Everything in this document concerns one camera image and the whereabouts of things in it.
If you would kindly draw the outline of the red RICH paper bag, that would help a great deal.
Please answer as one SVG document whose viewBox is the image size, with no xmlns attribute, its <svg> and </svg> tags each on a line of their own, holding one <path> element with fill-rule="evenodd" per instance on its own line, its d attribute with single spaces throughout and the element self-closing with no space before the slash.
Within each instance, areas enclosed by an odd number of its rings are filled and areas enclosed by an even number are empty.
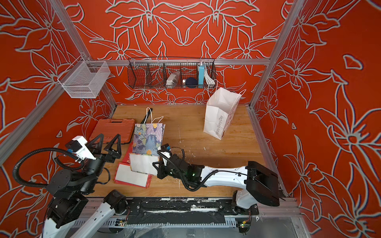
<svg viewBox="0 0 381 238">
<path fill-rule="evenodd" d="M 120 163 L 116 171 L 114 182 L 117 184 L 148 188 L 151 179 L 152 175 L 134 172 L 131 170 L 129 164 Z"/>
</svg>

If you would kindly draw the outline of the floral patterned paper bag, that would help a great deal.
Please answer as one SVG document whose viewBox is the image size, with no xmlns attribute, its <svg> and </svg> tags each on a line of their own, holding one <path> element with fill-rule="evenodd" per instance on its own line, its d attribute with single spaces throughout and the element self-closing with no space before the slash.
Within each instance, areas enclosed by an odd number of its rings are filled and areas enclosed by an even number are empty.
<svg viewBox="0 0 381 238">
<path fill-rule="evenodd" d="M 160 161 L 157 153 L 162 145 L 165 124 L 162 123 L 163 116 L 148 118 L 145 124 L 136 124 L 133 134 L 133 152 L 130 154 L 130 167 L 134 172 L 157 175 L 153 162 Z"/>
</svg>

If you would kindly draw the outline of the white paper bag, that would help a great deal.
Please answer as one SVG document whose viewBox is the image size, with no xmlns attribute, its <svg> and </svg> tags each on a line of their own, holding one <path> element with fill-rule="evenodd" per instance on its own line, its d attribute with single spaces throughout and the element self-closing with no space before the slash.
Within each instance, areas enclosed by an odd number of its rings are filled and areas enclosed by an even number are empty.
<svg viewBox="0 0 381 238">
<path fill-rule="evenodd" d="M 239 93 L 219 88 L 206 104 L 203 132 L 221 140 L 229 128 L 241 97 L 246 89 Z"/>
</svg>

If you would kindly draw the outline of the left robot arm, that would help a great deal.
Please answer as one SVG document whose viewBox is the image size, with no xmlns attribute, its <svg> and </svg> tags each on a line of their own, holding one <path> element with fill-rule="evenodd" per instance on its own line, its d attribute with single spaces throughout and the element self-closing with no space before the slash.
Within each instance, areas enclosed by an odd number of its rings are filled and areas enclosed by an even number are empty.
<svg viewBox="0 0 381 238">
<path fill-rule="evenodd" d="M 93 140 L 87 141 L 83 136 L 76 136 L 66 144 L 65 149 L 41 148 L 23 156 L 13 169 L 14 180 L 27 187 L 44 188 L 52 200 L 48 205 L 42 238 L 64 238 L 88 203 L 87 195 L 94 192 L 94 187 L 106 163 L 114 163 L 122 155 L 121 135 L 117 134 L 103 147 L 104 135 L 99 134 Z M 58 157 L 54 158 L 61 167 L 49 183 L 26 181 L 20 176 L 22 164 L 30 157 L 42 152 L 58 152 L 74 159 L 78 167 L 64 165 Z"/>
</svg>

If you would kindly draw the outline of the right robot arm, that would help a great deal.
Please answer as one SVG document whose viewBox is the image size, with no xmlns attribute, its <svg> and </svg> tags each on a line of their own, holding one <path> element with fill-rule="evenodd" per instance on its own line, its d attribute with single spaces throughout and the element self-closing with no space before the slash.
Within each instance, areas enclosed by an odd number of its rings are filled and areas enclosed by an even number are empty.
<svg viewBox="0 0 381 238">
<path fill-rule="evenodd" d="M 238 168 L 213 168 L 189 164 L 170 150 L 158 151 L 160 160 L 152 165 L 157 177 L 171 176 L 179 179 L 185 189 L 196 192 L 202 187 L 227 186 L 240 190 L 233 195 L 235 205 L 249 209 L 258 203 L 279 207 L 278 175 L 255 161 Z"/>
</svg>

